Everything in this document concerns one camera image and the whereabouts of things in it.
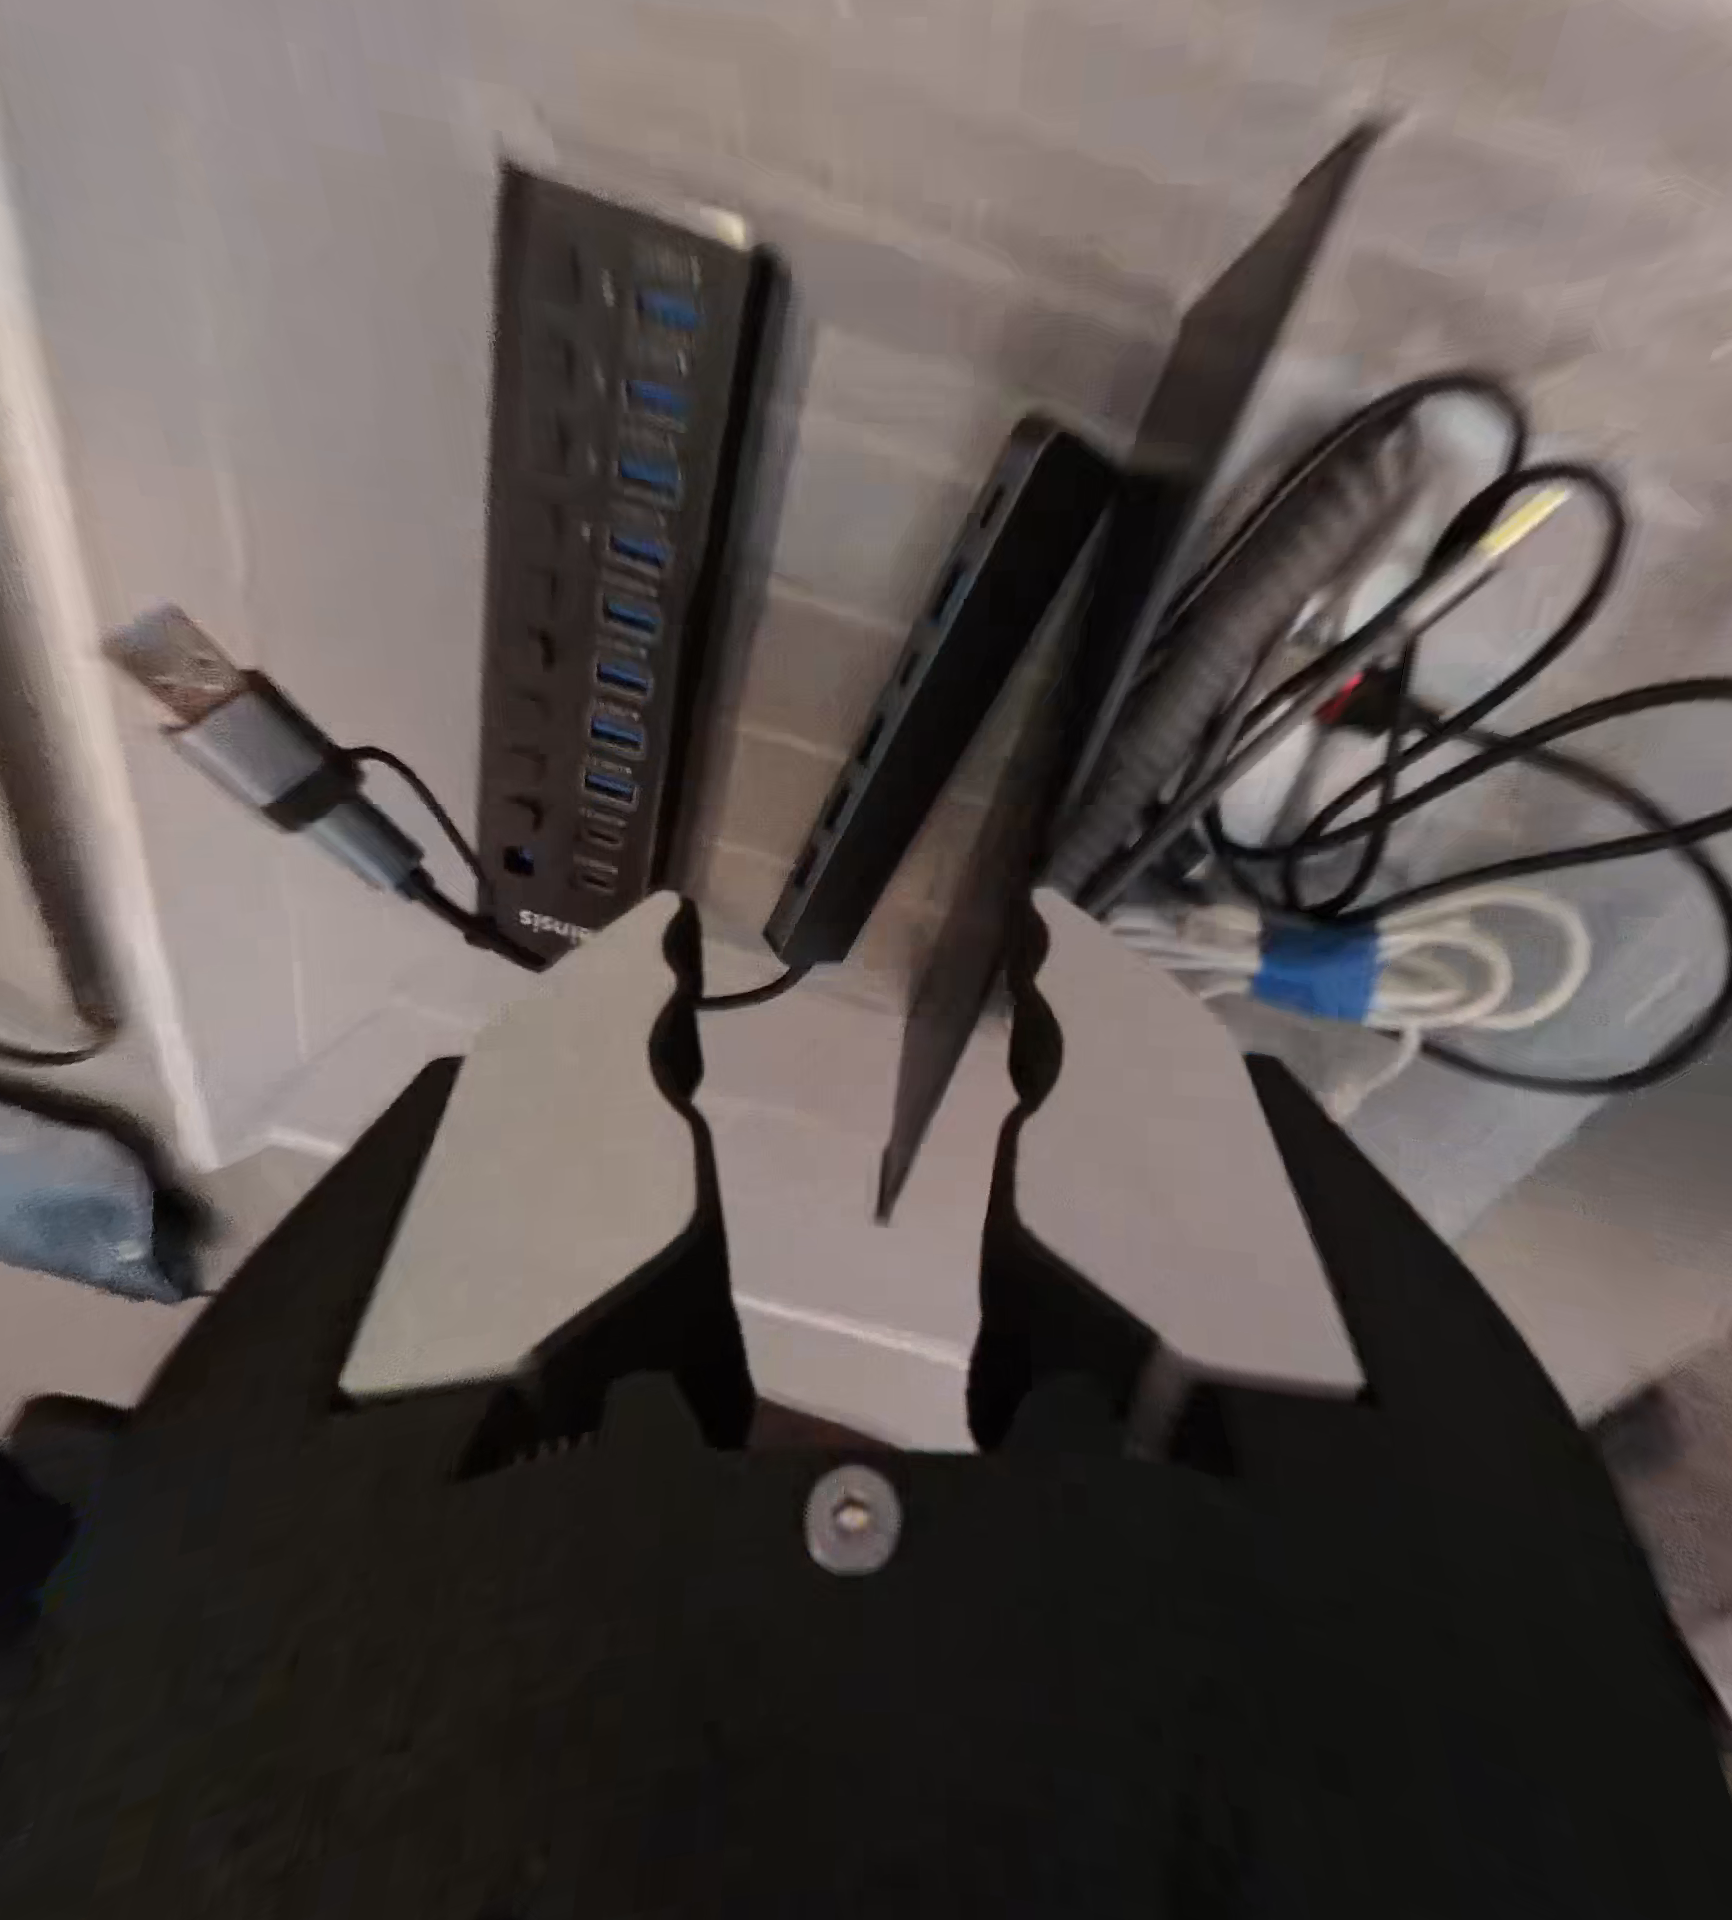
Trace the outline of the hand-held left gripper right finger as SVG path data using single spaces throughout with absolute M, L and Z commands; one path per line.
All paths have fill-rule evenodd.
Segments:
M 1262 1096 L 1219 1017 L 1063 894 L 1009 964 L 1015 1106 L 978 1240 L 968 1429 L 1002 1446 L 1052 1380 L 1131 1449 L 1201 1387 L 1351 1404 L 1367 1374 Z

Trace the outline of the slim black usb hub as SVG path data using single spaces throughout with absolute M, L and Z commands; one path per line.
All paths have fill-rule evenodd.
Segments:
M 785 972 L 848 958 L 1116 489 L 1083 435 L 1040 413 L 1012 428 L 764 925 Z

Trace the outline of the black divider panel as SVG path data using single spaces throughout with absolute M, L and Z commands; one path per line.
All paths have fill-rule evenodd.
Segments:
M 1025 907 L 1094 781 L 1109 736 L 1190 566 L 1197 525 L 1255 395 L 1368 157 L 1391 128 L 1374 115 L 1289 194 L 1181 320 L 1147 403 L 1078 608 L 1056 629 L 1049 676 L 1004 765 L 975 850 L 909 1004 L 874 1218 L 887 1226 L 959 1064 L 1004 979 Z

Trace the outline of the clear plastic bin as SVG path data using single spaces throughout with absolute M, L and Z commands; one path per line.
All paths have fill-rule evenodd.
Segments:
M 178 605 L 468 806 L 498 166 L 744 216 L 796 329 L 695 862 L 752 943 L 1012 423 L 1129 444 L 1374 115 L 1277 381 L 1518 379 L 1644 516 L 1583 668 L 1732 665 L 1732 4 L 0 4 L 80 636 Z

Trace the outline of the blue grey bag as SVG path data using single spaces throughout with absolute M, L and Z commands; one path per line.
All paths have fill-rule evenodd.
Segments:
M 0 1266 L 172 1306 L 205 1289 L 211 1226 L 130 1116 L 0 1085 Z

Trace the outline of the large multi-port usb hub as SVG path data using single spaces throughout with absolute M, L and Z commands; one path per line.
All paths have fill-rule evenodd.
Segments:
M 785 296 L 739 220 L 501 169 L 477 833 L 542 969 L 682 876 Z

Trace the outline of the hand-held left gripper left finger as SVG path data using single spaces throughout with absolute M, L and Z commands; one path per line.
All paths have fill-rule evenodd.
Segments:
M 515 1387 L 542 1435 L 670 1380 L 747 1446 L 757 1383 L 701 1113 L 705 941 L 676 893 L 542 975 L 461 1059 L 340 1372 L 350 1403 Z

